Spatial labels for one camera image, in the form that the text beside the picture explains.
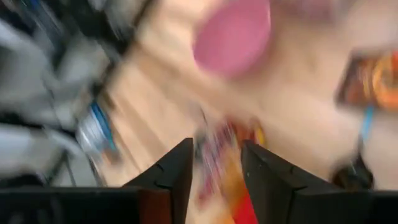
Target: blue string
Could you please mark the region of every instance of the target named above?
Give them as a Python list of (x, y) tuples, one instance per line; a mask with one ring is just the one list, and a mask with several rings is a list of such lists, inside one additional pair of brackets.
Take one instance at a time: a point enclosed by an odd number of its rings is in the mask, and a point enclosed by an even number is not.
[(373, 120), (374, 106), (368, 106), (365, 112), (365, 118), (361, 128), (361, 137), (365, 141), (369, 137), (370, 127)]

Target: wooden surface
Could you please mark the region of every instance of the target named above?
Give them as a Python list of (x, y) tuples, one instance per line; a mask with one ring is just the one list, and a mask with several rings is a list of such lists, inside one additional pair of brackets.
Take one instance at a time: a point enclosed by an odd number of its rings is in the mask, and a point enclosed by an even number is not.
[[(335, 24), (297, 19), (273, 4), (269, 58), (235, 81), (199, 69), (190, 48), (197, 27), (219, 4), (163, 0), (143, 25), (140, 47), (131, 50), (108, 89), (125, 158), (103, 167), (109, 185), (123, 184), (193, 136), (203, 125), (199, 107), (209, 119), (258, 117), (269, 150), (324, 179), (354, 153), (363, 111), (337, 108), (336, 89), (352, 50), (398, 42), (398, 1), (359, 0)], [(376, 113), (364, 157), (377, 188), (398, 189), (395, 114)], [(192, 210), (187, 223), (209, 223), (198, 221)]]

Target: red object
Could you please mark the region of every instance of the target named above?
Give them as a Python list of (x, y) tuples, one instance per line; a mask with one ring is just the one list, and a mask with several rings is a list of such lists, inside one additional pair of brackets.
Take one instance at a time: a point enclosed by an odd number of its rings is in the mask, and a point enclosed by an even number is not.
[(194, 58), (217, 75), (236, 77), (262, 57), (270, 32), (269, 0), (230, 1), (198, 31)]
[(247, 193), (233, 217), (235, 224), (258, 224), (250, 196)]

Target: pink circular object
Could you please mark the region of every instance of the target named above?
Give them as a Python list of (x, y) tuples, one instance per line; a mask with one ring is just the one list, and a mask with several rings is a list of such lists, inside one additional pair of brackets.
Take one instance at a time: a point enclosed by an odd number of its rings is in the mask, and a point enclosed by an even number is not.
[(263, 55), (270, 33), (269, 0), (232, 0), (201, 27), (193, 55), (199, 66), (236, 77)]

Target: wooden floor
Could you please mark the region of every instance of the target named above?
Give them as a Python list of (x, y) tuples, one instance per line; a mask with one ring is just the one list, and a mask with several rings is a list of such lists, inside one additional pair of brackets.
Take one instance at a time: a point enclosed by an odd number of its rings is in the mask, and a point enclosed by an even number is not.
[[(354, 153), (363, 111), (337, 108), (335, 91), (353, 49), (398, 43), (398, 1), (359, 0), (346, 18), (328, 25), (273, 5), (269, 58), (258, 72), (235, 81), (199, 69), (190, 48), (197, 27), (219, 4), (159, 1), (142, 26), (139, 46), (108, 88), (124, 154), (123, 164), (102, 167), (109, 185), (125, 183), (193, 136), (203, 125), (200, 108), (211, 120), (224, 114), (243, 121), (258, 117), (269, 150), (324, 179)], [(380, 189), (398, 189), (397, 136), (397, 116), (377, 113), (365, 161)], [(212, 216), (190, 209), (187, 223), (213, 222), (199, 220), (204, 217)]]

